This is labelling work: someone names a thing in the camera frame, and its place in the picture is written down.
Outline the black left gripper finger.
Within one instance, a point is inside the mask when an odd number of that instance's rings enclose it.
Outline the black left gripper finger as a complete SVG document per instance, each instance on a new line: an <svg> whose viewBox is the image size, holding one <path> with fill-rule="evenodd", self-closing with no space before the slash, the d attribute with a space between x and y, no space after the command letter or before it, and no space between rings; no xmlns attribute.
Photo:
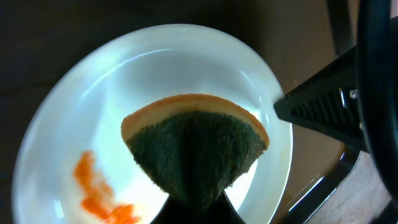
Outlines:
<svg viewBox="0 0 398 224"><path fill-rule="evenodd" d="M189 224L193 221L192 218L190 210L168 197L150 224Z"/></svg>
<svg viewBox="0 0 398 224"><path fill-rule="evenodd" d="M274 103L279 119L366 151L356 89L356 47L332 61Z"/></svg>
<svg viewBox="0 0 398 224"><path fill-rule="evenodd" d="M245 224L225 191L206 210L195 215L195 224Z"/></svg>

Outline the white plate with orange sauce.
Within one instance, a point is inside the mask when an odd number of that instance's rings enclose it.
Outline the white plate with orange sauce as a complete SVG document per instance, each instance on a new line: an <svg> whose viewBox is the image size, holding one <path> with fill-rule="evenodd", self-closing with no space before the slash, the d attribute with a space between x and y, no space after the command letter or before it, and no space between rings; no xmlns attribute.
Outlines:
<svg viewBox="0 0 398 224"><path fill-rule="evenodd" d="M270 146L226 193L246 223L269 223L285 190L292 126L274 103L283 92L253 49L215 29L169 24L123 35L89 54L52 89L22 141L12 184L16 223L98 223L81 208L73 178L91 151L118 202L131 203L143 223L167 195L134 162L121 137L124 117L161 98L204 93L252 113Z"/></svg>

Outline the yellow sponge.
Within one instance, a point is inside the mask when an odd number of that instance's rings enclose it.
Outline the yellow sponge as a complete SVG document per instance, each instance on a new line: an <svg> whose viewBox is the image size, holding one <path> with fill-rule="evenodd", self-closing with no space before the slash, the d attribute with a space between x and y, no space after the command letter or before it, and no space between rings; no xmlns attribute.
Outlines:
<svg viewBox="0 0 398 224"><path fill-rule="evenodd" d="M204 94L155 101L125 117L121 135L155 184L197 210L216 201L270 142L249 111Z"/></svg>

